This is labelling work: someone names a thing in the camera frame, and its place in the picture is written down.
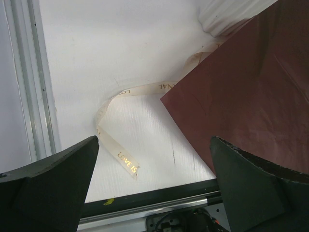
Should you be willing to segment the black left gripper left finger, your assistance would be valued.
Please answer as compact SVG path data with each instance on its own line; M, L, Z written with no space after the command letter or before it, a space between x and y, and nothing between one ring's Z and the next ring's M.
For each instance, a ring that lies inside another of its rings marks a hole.
M88 137L0 175L2 232L77 231L99 150Z

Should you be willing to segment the cream printed ribbon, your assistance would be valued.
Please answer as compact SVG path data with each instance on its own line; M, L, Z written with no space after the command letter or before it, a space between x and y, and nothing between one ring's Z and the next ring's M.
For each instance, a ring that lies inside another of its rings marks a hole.
M213 51L219 48L223 43L223 41L213 42L209 45L202 47L196 53L191 55L184 64L182 73L180 74L180 78L183 79L185 76L187 76L196 66L198 66L207 56L209 56ZM133 158L132 155L129 154L129 152L123 146L121 146L103 129L102 121L106 115L108 107L114 99L122 97L166 94L177 83L178 81L163 81L125 89L107 100L96 114L95 122L99 140L108 150L108 152L135 180L138 177L138 170L140 168L139 163Z

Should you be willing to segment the dark red wrapping paper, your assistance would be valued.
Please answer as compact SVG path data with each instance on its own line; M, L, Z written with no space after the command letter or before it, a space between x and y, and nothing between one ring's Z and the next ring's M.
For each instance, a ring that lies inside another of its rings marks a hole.
M279 0L252 18L161 98L214 170L210 141L309 171L309 3Z

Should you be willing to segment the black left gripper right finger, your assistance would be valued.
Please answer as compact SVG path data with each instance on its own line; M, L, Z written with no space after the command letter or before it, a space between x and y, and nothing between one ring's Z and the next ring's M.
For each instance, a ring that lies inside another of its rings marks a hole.
M309 176L212 137L210 150L233 232L307 232Z

